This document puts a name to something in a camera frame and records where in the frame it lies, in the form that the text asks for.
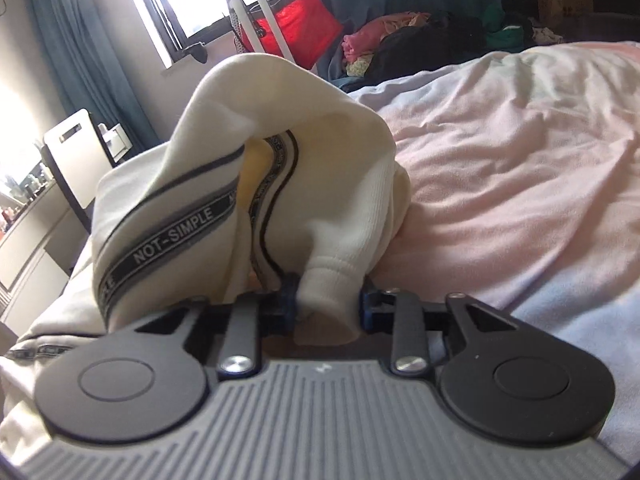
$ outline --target white garment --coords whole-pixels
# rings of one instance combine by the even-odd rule
[[[217,65],[171,141],[100,182],[92,263],[0,358],[0,450],[21,463],[46,443],[37,373],[103,334],[100,314],[113,331],[190,296],[229,302],[252,266],[265,288],[302,276],[298,341],[356,338],[364,275],[410,200],[395,149],[377,114],[293,63],[243,54]]]

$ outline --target red fabric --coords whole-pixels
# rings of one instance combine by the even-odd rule
[[[302,68],[310,70],[342,31],[342,25],[326,10],[321,0],[293,0],[273,13],[293,59]],[[267,35],[260,38],[264,51],[282,57],[278,43],[265,18],[256,20]],[[251,44],[242,31],[242,41],[249,50]]]

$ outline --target bed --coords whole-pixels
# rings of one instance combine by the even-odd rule
[[[375,283],[434,301],[462,290],[599,357],[616,381],[599,438],[640,460],[640,44],[494,52],[351,96],[387,122],[412,181]],[[81,308],[91,270],[85,250],[66,300],[0,358],[0,450],[15,463],[45,438],[25,367],[68,344],[41,334],[104,332]]]

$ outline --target chair backrest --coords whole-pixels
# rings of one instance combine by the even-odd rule
[[[83,109],[44,134],[44,144],[41,151],[45,163],[86,227],[98,182],[115,165],[104,139]]]

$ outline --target wall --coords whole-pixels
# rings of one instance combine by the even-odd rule
[[[233,35],[207,45],[202,65],[191,56],[166,69],[133,0],[95,0],[120,63],[162,140],[168,140],[193,90],[217,63],[236,52]]]
[[[36,40],[27,0],[6,0],[6,5],[0,16],[0,134],[18,123],[21,135],[42,137],[65,118],[65,111]]]

